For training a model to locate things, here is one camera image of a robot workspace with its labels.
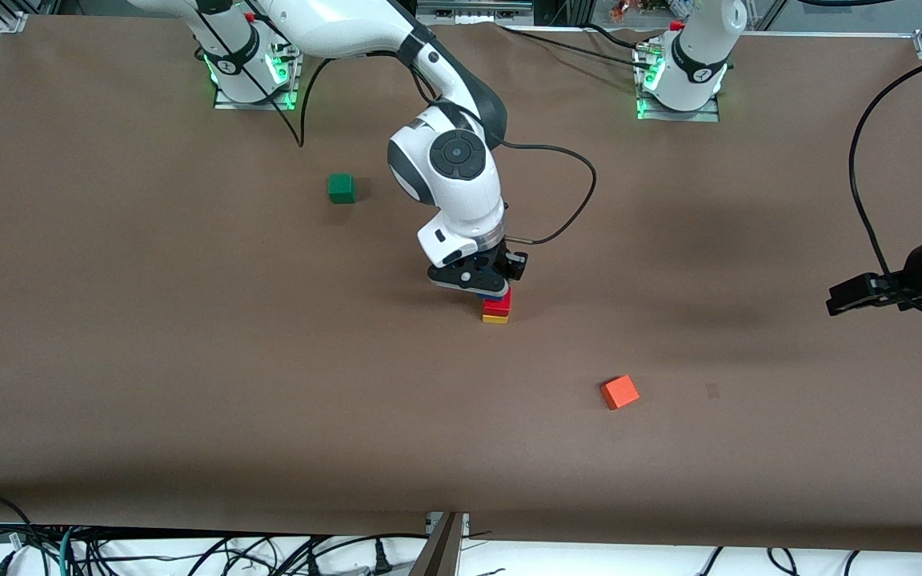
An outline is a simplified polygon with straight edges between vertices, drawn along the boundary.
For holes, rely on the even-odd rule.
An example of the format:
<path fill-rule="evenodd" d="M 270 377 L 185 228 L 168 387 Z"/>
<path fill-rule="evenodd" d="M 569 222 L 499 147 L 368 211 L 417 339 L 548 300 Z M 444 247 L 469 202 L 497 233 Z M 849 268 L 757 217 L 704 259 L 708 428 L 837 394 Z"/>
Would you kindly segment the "orange cube block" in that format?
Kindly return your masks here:
<path fill-rule="evenodd" d="M 601 398 L 610 410 L 618 410 L 637 402 L 641 394 L 630 375 L 615 377 L 599 387 Z"/>

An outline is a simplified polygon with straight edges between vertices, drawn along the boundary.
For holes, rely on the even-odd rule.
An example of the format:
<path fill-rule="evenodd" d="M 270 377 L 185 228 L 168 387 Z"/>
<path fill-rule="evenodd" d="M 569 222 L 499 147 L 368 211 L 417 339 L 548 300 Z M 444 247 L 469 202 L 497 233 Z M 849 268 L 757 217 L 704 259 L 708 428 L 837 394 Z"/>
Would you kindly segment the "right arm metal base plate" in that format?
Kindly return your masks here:
<path fill-rule="evenodd" d="M 282 38 L 257 43 L 243 56 L 205 54 L 204 58 L 215 86 L 216 109 L 296 108 L 303 55 Z"/>

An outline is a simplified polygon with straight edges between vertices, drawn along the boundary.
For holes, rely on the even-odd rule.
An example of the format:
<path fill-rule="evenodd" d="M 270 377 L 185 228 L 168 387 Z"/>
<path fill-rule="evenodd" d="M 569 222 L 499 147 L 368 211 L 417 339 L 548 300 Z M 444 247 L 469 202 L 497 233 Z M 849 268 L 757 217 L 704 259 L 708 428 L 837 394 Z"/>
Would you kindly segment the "silver metal box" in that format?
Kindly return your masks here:
<path fill-rule="evenodd" d="M 533 26 L 535 10 L 533 0 L 416 0 L 415 18 L 426 25 Z"/>

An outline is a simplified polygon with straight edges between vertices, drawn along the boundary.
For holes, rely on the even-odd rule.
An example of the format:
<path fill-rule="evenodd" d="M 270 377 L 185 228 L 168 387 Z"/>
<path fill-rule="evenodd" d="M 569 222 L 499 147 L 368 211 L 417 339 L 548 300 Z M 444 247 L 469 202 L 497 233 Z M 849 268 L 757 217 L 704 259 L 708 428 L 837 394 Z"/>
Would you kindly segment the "brown table cover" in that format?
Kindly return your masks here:
<path fill-rule="evenodd" d="M 395 59 L 329 65 L 299 149 L 213 109 L 182 22 L 0 39 L 0 496 L 44 524 L 460 510 L 501 539 L 922 550 L 922 314 L 824 309 L 875 269 L 848 147 L 911 41 L 743 38 L 703 124 L 638 120 L 615 63 L 436 33 L 509 141 L 599 171 L 505 325 L 426 278 L 433 211 L 387 167 L 424 107 Z M 625 374 L 641 398 L 610 410 Z"/>

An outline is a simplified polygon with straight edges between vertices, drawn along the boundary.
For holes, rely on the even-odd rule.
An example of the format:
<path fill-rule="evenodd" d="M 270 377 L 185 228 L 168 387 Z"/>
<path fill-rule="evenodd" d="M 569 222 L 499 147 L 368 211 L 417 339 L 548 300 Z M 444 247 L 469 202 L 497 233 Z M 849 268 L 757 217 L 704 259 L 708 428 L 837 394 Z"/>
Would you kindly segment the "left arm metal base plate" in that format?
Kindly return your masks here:
<path fill-rule="evenodd" d="M 639 120 L 718 122 L 717 94 L 727 68 L 714 80 L 694 84 L 663 58 L 659 45 L 641 43 L 632 51 L 636 64 L 635 106 Z"/>

